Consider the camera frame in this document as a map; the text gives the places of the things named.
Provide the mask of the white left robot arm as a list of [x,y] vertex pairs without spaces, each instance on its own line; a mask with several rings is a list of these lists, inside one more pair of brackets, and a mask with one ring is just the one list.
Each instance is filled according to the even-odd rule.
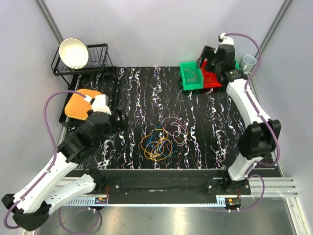
[[[121,109],[116,109],[112,115],[100,111],[88,111],[88,115],[84,123],[64,138],[56,154],[27,186],[2,198],[8,210],[4,217],[7,228],[34,231],[70,200],[83,194],[102,194],[108,190],[107,178],[96,168],[88,169],[67,186],[55,189],[69,172],[95,153],[100,141],[128,128],[129,119]],[[14,227],[7,223],[10,214],[16,223]]]

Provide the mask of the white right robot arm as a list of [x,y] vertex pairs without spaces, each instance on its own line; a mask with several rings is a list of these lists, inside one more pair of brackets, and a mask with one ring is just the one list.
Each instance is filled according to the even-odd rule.
[[217,81],[224,86],[227,94],[235,102],[245,125],[239,138],[239,154],[226,170],[220,189],[233,194],[247,183],[248,174],[265,155],[278,150],[281,123],[272,120],[262,109],[249,86],[248,77],[235,67],[235,48],[220,44],[217,48],[204,46],[196,61],[197,68],[205,66],[216,74]]

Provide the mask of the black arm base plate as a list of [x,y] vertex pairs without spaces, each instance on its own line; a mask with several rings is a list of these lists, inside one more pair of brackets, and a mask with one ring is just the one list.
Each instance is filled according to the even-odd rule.
[[223,169],[103,169],[110,186],[109,203],[179,205],[216,203],[217,195],[251,194],[248,181],[240,189],[223,189]]

